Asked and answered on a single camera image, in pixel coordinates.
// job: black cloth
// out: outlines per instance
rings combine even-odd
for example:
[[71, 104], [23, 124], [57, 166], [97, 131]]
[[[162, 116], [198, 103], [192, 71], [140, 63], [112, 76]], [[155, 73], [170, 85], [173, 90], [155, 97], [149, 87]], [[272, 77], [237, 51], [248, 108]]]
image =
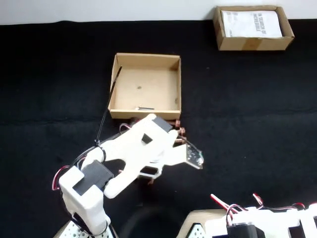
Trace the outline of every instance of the black cloth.
[[[154, 207], [161, 222], [135, 229], [174, 237], [190, 211], [219, 208], [210, 193], [243, 206], [253, 192], [271, 207], [317, 200], [317, 21], [290, 23], [285, 52], [219, 52], [211, 21], [0, 26], [1, 236], [52, 237], [68, 220], [52, 178], [93, 145], [116, 52], [181, 55], [181, 124], [205, 156], [201, 171], [165, 167], [105, 199], [118, 233]], [[118, 125], [108, 116], [102, 139]]]

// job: white robotic arm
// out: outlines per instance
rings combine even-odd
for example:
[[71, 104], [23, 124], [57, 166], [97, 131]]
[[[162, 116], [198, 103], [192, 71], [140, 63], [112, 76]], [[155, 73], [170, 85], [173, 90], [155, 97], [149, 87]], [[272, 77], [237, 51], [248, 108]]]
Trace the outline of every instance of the white robotic arm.
[[[101, 143], [87, 153], [81, 170], [73, 166], [59, 179], [67, 210], [77, 214], [89, 231], [97, 235], [110, 224], [103, 208], [103, 195], [116, 197], [139, 176], [156, 179], [164, 165], [186, 162], [201, 169], [204, 162], [201, 152], [188, 144], [174, 147], [177, 136], [167, 122], [149, 114], [122, 135]], [[115, 159], [123, 160], [125, 168], [113, 177], [101, 163]], [[146, 167], [155, 173], [141, 172]]]

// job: metal base plate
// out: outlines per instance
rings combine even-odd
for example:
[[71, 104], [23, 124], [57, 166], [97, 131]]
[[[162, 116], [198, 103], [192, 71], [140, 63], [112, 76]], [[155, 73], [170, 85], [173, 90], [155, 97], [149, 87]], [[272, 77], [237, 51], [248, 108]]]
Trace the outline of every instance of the metal base plate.
[[[66, 226], [62, 234], [59, 236], [59, 238], [91, 238], [92, 236], [86, 234], [85, 232], [80, 231], [78, 226], [73, 223], [69, 222], [69, 224]], [[115, 238], [115, 236], [112, 234], [110, 227], [107, 227], [106, 231], [99, 236], [95, 236], [95, 238]]]
[[206, 233], [200, 223], [194, 223], [186, 237], [187, 238], [206, 238]]

